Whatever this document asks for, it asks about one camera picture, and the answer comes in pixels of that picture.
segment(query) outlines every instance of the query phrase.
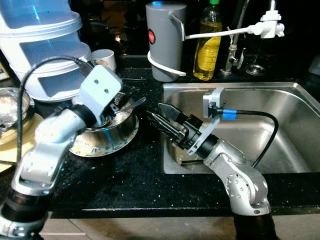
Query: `plate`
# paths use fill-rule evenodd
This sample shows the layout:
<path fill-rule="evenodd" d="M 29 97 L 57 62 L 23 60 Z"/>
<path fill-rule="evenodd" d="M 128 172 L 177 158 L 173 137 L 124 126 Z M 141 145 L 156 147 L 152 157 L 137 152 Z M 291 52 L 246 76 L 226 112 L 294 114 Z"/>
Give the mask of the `plate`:
<path fill-rule="evenodd" d="M 139 120 L 136 117 L 136 125 L 134 127 L 133 132 L 129 136 L 129 138 L 121 142 L 120 144 L 112 145 L 112 147 L 96 147 L 96 146 L 89 145 L 83 140 L 82 136 L 79 135 L 76 138 L 73 144 L 73 147 L 70 148 L 69 151 L 77 156 L 86 157 L 86 158 L 95 158 L 95 157 L 109 155 L 127 146 L 132 141 L 132 139 L 134 139 L 134 137 L 136 136 L 138 132 L 138 128 L 139 128 Z"/>
<path fill-rule="evenodd" d="M 27 131 L 23 133 L 22 137 L 22 156 L 31 148 L 35 146 L 35 129 L 43 121 L 43 117 L 34 114 L 33 118 L 30 119 L 32 121 L 32 125 L 29 127 Z M 0 159 L 7 162 L 15 163 L 17 161 L 17 139 L 14 139 L 10 142 L 2 144 L 0 146 Z M 0 173 L 4 170 L 10 168 L 11 165 L 8 164 L 0 164 Z"/>

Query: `white cable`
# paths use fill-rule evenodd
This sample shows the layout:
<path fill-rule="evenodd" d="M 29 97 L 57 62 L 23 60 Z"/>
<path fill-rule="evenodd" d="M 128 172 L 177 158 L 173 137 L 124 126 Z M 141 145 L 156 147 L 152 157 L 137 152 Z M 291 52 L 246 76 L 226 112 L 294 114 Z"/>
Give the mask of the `white cable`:
<path fill-rule="evenodd" d="M 220 32 L 209 32 L 209 33 L 200 33 L 200 34 L 193 34 L 185 37 L 185 40 L 187 39 L 199 39 L 199 38 L 212 38 L 212 37 L 221 37 L 221 36 L 227 36 L 232 34 L 243 34 L 247 33 L 251 29 L 249 27 L 229 30 L 229 31 L 220 31 Z"/>
<path fill-rule="evenodd" d="M 169 73 L 177 74 L 177 75 L 183 76 L 183 77 L 184 77 L 185 75 L 187 75 L 187 74 L 186 74 L 185 72 L 183 72 L 183 71 L 178 71 L 178 70 L 172 69 L 172 68 L 167 67 L 167 66 L 163 66 L 163 65 L 155 62 L 155 61 L 151 58 L 150 51 L 148 51 L 147 58 L 148 58 L 149 62 L 150 62 L 152 65 L 154 65 L 155 67 L 157 67 L 157 68 L 159 68 L 159 69 L 162 69 L 162 70 L 165 70 L 165 71 L 167 71 L 167 72 L 169 72 Z"/>

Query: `stainless steel bowl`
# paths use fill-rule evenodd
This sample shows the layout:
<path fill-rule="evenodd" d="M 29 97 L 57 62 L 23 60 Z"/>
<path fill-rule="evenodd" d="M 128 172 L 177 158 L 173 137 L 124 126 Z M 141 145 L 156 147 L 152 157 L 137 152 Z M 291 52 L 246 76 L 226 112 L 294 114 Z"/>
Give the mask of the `stainless steel bowl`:
<path fill-rule="evenodd" d="M 0 88 L 0 145 L 17 138 L 17 106 L 19 89 L 15 87 Z M 22 131 L 31 126 L 35 114 L 35 103 L 24 92 L 22 96 Z"/>
<path fill-rule="evenodd" d="M 134 103 L 133 99 L 122 107 Z M 134 109 L 120 112 L 114 118 L 108 119 L 105 124 L 97 128 L 87 128 L 82 134 L 83 140 L 90 146 L 97 148 L 112 148 L 127 140 L 135 129 L 137 118 Z"/>

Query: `white mug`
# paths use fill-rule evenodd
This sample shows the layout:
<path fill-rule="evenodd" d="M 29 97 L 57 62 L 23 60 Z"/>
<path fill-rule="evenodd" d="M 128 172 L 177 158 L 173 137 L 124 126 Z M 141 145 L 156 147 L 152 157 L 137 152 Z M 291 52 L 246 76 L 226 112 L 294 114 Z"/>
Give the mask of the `white mug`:
<path fill-rule="evenodd" d="M 91 53 L 91 59 L 94 64 L 100 64 L 115 72 L 117 65 L 114 51 L 110 49 L 99 49 Z"/>

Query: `yellow oil bottle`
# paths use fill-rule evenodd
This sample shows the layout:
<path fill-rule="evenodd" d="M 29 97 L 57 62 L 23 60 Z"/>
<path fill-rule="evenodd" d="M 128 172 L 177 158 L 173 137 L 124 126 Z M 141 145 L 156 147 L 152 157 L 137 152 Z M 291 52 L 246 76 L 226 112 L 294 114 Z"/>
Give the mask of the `yellow oil bottle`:
<path fill-rule="evenodd" d="M 216 33 L 222 31 L 219 15 L 219 0 L 210 0 L 210 5 L 203 11 L 200 33 Z M 214 75 L 220 36 L 199 38 L 194 56 L 193 75 L 204 81 L 210 80 Z"/>

